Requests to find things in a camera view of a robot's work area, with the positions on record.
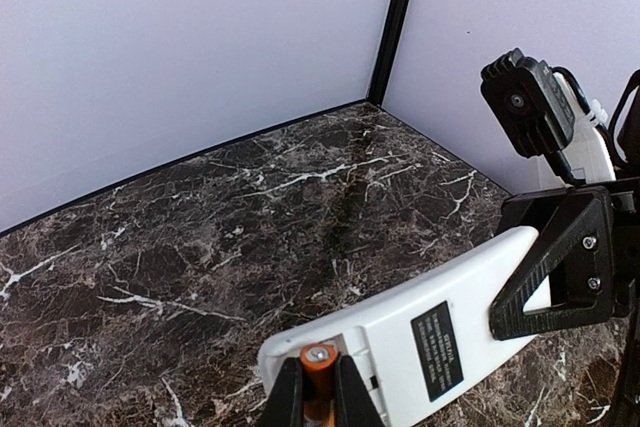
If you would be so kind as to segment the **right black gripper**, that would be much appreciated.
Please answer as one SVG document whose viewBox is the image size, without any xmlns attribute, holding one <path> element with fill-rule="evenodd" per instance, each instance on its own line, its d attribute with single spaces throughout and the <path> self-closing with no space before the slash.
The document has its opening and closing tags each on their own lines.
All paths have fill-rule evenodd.
<svg viewBox="0 0 640 427">
<path fill-rule="evenodd" d="M 582 186 L 507 199 L 497 231 L 538 237 L 493 300 L 497 340 L 625 317 L 639 294 L 639 190 Z"/>
</svg>

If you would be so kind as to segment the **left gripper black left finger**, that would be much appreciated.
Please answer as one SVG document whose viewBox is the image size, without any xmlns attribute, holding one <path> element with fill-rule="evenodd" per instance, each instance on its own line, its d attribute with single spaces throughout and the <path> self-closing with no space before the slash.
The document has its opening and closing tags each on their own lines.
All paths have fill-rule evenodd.
<svg viewBox="0 0 640 427">
<path fill-rule="evenodd" d="M 302 427 L 304 425 L 304 370 L 298 358 L 287 358 L 268 395 L 260 427 Z"/>
</svg>

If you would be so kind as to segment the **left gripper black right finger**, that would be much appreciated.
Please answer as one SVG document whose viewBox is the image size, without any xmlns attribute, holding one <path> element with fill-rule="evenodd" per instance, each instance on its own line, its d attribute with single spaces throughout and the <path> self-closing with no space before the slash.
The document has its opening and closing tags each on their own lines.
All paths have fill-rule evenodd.
<svg viewBox="0 0 640 427">
<path fill-rule="evenodd" d="M 334 377 L 337 427 L 384 427 L 358 368 L 351 356 L 340 355 Z"/>
</svg>

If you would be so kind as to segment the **orange battery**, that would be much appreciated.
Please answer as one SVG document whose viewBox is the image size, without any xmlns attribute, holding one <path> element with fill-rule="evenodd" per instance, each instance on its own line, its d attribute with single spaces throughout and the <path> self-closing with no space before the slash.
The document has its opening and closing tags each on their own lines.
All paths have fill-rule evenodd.
<svg viewBox="0 0 640 427">
<path fill-rule="evenodd" d="M 304 414 L 309 426 L 335 426 L 334 382 L 338 352 L 331 344 L 316 343 L 302 349 L 299 359 L 305 374 Z"/>
</svg>

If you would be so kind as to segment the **white red remote control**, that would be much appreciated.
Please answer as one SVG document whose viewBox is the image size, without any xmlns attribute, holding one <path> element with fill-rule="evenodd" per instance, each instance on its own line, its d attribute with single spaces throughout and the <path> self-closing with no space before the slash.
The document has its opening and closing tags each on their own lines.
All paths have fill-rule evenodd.
<svg viewBox="0 0 640 427">
<path fill-rule="evenodd" d="M 265 391 L 284 360 L 329 343 L 355 361 L 388 426 L 413 426 L 491 375 L 531 342 L 496 340 L 491 303 L 538 237 L 508 229 L 403 284 L 268 338 L 258 353 Z"/>
</svg>

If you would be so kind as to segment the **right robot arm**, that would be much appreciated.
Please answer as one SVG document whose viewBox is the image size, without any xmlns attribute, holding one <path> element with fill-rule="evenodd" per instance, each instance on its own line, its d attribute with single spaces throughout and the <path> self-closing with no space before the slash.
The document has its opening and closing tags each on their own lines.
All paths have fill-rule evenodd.
<svg viewBox="0 0 640 427">
<path fill-rule="evenodd" d="M 494 338 L 514 339 L 629 318 L 608 423 L 639 423 L 639 180 L 521 194 L 501 207 L 498 230 L 531 226 L 532 249 L 489 310 Z"/>
</svg>

